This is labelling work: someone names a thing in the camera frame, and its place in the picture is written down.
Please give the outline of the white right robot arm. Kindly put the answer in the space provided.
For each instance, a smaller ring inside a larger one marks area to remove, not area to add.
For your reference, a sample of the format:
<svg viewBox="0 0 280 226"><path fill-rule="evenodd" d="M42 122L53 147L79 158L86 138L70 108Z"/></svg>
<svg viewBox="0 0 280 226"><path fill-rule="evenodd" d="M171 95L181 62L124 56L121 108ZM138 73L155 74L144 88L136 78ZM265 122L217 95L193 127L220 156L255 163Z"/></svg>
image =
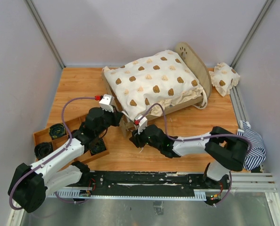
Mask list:
<svg viewBox="0 0 280 226"><path fill-rule="evenodd" d="M213 127L209 133L193 137L174 137L156 125L142 131L134 130L130 141L137 147L148 145L167 158L179 158L191 154L207 153L214 161L206 167L203 184L214 188L224 175L242 171L245 157L252 144L244 136L232 134L222 127Z"/></svg>

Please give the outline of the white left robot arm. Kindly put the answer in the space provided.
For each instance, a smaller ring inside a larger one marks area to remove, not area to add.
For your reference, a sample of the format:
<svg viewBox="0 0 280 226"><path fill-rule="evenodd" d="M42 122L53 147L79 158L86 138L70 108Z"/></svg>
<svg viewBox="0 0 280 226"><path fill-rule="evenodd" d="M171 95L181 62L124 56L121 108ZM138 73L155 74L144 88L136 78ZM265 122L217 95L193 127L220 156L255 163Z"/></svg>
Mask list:
<svg viewBox="0 0 280 226"><path fill-rule="evenodd" d="M109 127L118 127L122 116L116 109L109 112L94 107L60 148L31 165L20 164L8 189L11 208L32 213L59 189L71 184L87 185L90 169L74 159L99 142L100 134Z"/></svg>

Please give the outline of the wooden pet bed frame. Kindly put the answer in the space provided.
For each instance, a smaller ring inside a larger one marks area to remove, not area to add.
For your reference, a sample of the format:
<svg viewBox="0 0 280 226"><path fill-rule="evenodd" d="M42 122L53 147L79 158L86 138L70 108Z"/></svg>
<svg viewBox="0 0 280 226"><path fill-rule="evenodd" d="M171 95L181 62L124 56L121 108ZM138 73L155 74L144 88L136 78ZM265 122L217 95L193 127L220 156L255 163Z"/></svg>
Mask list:
<svg viewBox="0 0 280 226"><path fill-rule="evenodd" d="M200 59L200 57L195 53L195 51L185 42L180 42L175 46L174 50L170 50L173 51L175 53L178 53L178 55L182 58L182 60L184 61L184 63L187 65L188 68L190 68L194 75L198 78L200 84L203 86L204 91L206 92L207 95L207 100L210 97L211 94L211 89L212 89L212 85L211 85L211 79L210 79L210 75L208 72L208 69L206 67L206 65L203 63L203 61ZM123 133L124 136L127 136L128 131L130 129L132 129L134 127L134 120L131 120L129 118L129 116L127 115L127 113L123 110L120 102L118 101L115 93L112 91L111 87L109 86L103 72L101 73L102 79L105 83L106 89L107 89L107 93L109 95L112 95L114 97L114 104L115 107L119 110L122 111L124 113L123 118L120 121L120 125L119 127L121 128L121 131ZM188 106L194 106L197 108L197 106L199 106L200 103L203 102L203 97L197 97L195 99L186 101L184 103L178 104L176 106L170 106L164 110L162 110L162 114L170 114L173 112L176 112L178 110L181 110L183 108L186 108ZM149 110L147 110L144 115L149 121L156 119L158 117L161 116L153 116Z"/></svg>

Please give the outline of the large bear print cushion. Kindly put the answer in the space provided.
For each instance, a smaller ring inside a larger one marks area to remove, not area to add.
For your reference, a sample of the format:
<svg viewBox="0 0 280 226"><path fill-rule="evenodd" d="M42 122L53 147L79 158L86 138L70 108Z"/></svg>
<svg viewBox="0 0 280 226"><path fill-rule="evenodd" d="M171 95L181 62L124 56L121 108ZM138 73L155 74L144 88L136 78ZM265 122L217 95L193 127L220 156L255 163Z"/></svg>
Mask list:
<svg viewBox="0 0 280 226"><path fill-rule="evenodd" d="M131 120L147 110L161 116L162 110L202 96L197 106L204 109L207 95L193 71L170 50L140 58L126 65L102 70L109 86Z"/></svg>

